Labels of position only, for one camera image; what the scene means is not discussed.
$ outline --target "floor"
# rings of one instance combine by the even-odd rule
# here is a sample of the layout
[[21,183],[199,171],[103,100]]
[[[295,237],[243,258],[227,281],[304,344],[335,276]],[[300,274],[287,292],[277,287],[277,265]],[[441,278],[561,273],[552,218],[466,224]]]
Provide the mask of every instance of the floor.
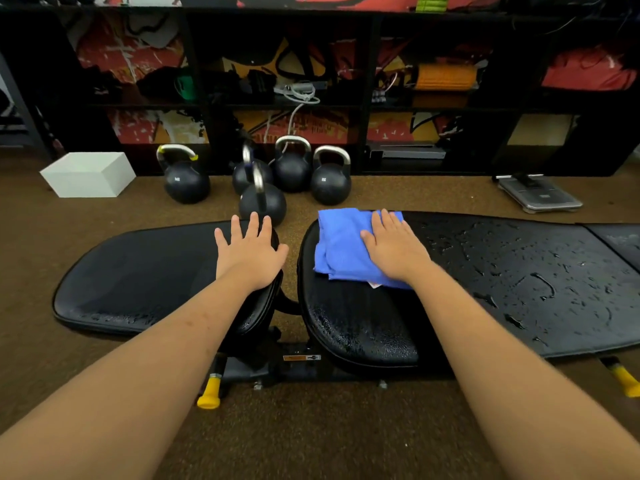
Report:
[[[59,199],[37,171],[44,163],[0,150],[0,431],[118,344],[55,322],[52,293],[87,250],[129,230],[229,219],[237,197],[228,177],[212,195],[181,206],[158,178],[137,178],[116,199]],[[640,222],[640,164],[610,178],[558,178],[585,204],[548,214],[558,222]],[[320,208],[287,197],[278,228],[290,244],[284,291],[296,295],[301,238]],[[485,177],[356,177],[345,206],[532,218]],[[299,317],[276,314],[287,341],[304,340]],[[618,354],[640,377],[640,347]],[[592,357],[558,367],[640,439],[640,401],[627,399]],[[194,408],[158,479],[500,479],[503,473],[455,381],[287,384],[233,387],[217,411]]]

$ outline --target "weight bench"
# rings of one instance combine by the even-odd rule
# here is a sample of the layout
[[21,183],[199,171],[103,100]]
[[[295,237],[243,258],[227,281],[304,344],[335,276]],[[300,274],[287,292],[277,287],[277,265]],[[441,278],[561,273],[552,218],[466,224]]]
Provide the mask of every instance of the weight bench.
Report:
[[[432,259],[541,356],[640,343],[640,269],[632,266],[640,225],[403,215]],[[245,231],[247,222],[241,225]],[[229,222],[220,222],[108,239],[62,279],[53,298],[55,316],[81,331],[145,330],[215,279],[215,227],[229,237]],[[223,384],[251,381],[259,388],[287,380],[450,376],[415,293],[329,281],[313,270],[318,239],[314,222],[298,259],[300,305],[284,297],[281,273],[247,298],[220,348],[227,358]],[[277,243],[274,232],[272,244]],[[300,314],[309,341],[279,342],[279,331],[269,326],[275,309]]]

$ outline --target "kettlebell handle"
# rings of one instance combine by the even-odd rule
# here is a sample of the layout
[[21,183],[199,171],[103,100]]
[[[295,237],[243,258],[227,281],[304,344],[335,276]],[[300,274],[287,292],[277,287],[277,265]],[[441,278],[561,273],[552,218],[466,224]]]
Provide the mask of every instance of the kettlebell handle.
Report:
[[284,136],[280,136],[276,140],[276,151],[281,152],[282,147],[285,143],[300,143],[305,145],[305,150],[307,153],[311,153],[311,144],[307,141],[306,138],[302,138],[301,136],[296,136],[294,134],[287,134]]
[[331,146],[330,144],[325,144],[316,148],[314,153],[314,169],[319,168],[322,165],[322,163],[320,163],[320,155],[323,153],[338,153],[342,157],[342,173],[345,177],[350,176],[351,157],[345,149],[340,148],[339,146]]
[[253,170],[252,170],[253,156],[252,156],[251,146],[249,146],[248,143],[245,143],[242,147],[242,161],[244,165],[244,174],[246,175],[246,181],[252,184],[253,183]]
[[262,172],[256,162],[253,165],[253,184],[255,185],[255,197],[258,201],[258,209],[261,212],[267,212],[267,195],[264,192],[264,180],[262,179]]
[[162,171],[166,171],[167,168],[169,168],[169,164],[164,159],[164,153],[167,150],[180,150],[181,152],[187,153],[187,155],[189,156],[189,160],[191,160],[192,162],[198,160],[198,156],[196,155],[196,152],[194,152],[188,146],[185,146],[183,144],[174,144],[174,143],[161,144],[160,146],[158,146],[158,149],[156,150],[156,158],[158,160],[158,163],[160,163],[160,168],[162,168]]

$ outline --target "blue towel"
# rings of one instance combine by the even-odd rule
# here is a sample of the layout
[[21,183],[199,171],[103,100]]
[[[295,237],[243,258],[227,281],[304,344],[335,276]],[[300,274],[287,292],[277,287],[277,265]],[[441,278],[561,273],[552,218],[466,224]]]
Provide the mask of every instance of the blue towel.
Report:
[[[328,274],[330,280],[372,282],[393,288],[411,289],[406,283],[391,280],[373,264],[360,237],[361,230],[371,229],[371,211],[330,209],[318,211],[320,241],[316,245],[316,273]],[[402,213],[395,212],[402,220]]]

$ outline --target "kettlebell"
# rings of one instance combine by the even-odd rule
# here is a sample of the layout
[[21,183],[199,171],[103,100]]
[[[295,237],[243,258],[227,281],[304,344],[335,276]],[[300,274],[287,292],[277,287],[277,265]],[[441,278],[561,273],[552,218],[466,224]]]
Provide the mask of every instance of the kettlebell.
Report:
[[254,160],[253,149],[248,143],[245,143],[242,147],[242,161],[234,168],[232,177],[232,184],[238,195],[242,195],[247,187],[253,183],[252,162],[255,162],[260,168],[260,173],[262,174],[262,180],[264,183],[273,183],[273,171],[271,170],[271,167],[261,160]]
[[[169,165],[164,160],[167,150],[180,150],[189,156],[189,160],[180,160]],[[161,144],[156,151],[156,158],[164,171],[164,189],[180,203],[196,203],[209,195],[211,182],[209,176],[202,172],[195,152],[183,144]]]
[[252,171],[253,185],[249,185],[240,197],[240,217],[248,219],[252,212],[257,212],[260,222],[265,216],[269,216],[272,224],[277,226],[287,215],[284,193],[274,185],[264,183],[256,162],[252,163]]
[[[342,167],[335,163],[320,162],[320,155],[326,152],[338,153],[344,161]],[[314,153],[314,174],[311,177],[311,194],[325,205],[338,205],[351,192],[351,158],[337,146],[319,146]]]
[[[300,156],[296,152],[282,152],[286,143],[302,143],[306,152]],[[302,192],[309,188],[311,179],[311,145],[301,136],[281,136],[276,141],[275,161],[273,162],[273,179],[277,188],[284,192]]]

